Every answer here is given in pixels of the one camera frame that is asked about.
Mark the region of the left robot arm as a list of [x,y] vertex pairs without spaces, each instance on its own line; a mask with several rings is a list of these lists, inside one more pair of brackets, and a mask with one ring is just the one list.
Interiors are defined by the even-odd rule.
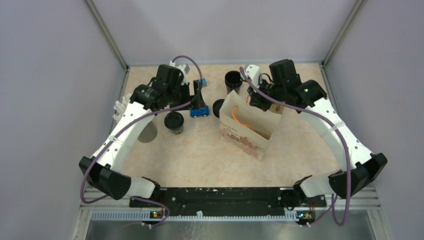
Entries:
[[82,157],[78,164],[83,173],[79,193],[83,203],[90,203],[84,197],[86,184],[114,200],[136,196],[149,207],[160,202],[156,182],[124,175],[122,166],[134,143],[143,130],[152,125],[156,115],[187,109],[200,98],[203,78],[193,81],[195,94],[190,95],[187,68],[185,64],[161,64],[149,84],[134,89],[114,130],[92,156]]

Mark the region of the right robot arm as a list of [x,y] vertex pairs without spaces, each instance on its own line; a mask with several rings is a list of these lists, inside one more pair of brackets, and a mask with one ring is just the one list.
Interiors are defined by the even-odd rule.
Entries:
[[294,202],[307,206],[315,196],[326,194],[347,199],[374,182],[388,163],[386,156],[359,141],[321,85],[313,79],[302,81],[290,59],[270,64],[269,70],[265,79],[257,65],[240,67],[241,78],[249,84],[249,105],[266,111],[272,104],[282,104],[295,110],[320,134],[339,165],[335,172],[298,180],[293,186]]

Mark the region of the single black coffee cup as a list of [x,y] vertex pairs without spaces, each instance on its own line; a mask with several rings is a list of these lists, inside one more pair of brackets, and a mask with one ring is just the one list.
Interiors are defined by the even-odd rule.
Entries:
[[177,127],[172,127],[172,128],[170,128],[170,131],[175,135],[179,135],[184,131],[184,126],[180,125],[180,126],[177,126]]

